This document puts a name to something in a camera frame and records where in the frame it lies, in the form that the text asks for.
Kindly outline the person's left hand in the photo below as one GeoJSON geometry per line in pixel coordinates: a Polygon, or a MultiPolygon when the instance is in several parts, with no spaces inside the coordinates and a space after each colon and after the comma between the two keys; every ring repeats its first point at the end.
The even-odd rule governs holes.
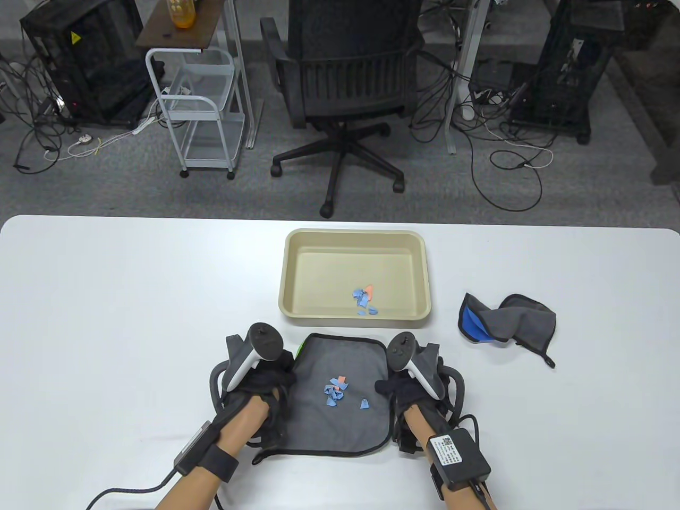
{"type": "Polygon", "coordinates": [[[233,391],[221,397],[214,425],[224,427],[253,396],[259,396],[269,406],[269,411],[263,424],[246,444],[263,450],[278,448],[286,435],[286,422],[290,417],[289,393],[295,381],[296,376],[290,367],[260,362],[246,373],[233,391]]]}

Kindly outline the person's right hand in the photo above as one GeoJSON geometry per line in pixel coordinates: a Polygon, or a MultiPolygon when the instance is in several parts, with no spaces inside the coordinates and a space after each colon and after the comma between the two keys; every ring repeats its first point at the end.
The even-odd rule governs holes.
{"type": "Polygon", "coordinates": [[[447,382],[443,400],[432,398],[406,372],[393,372],[388,379],[377,381],[375,389],[388,397],[394,413],[393,441],[406,454],[425,450],[427,440],[452,429],[461,414],[449,398],[447,382]]]}

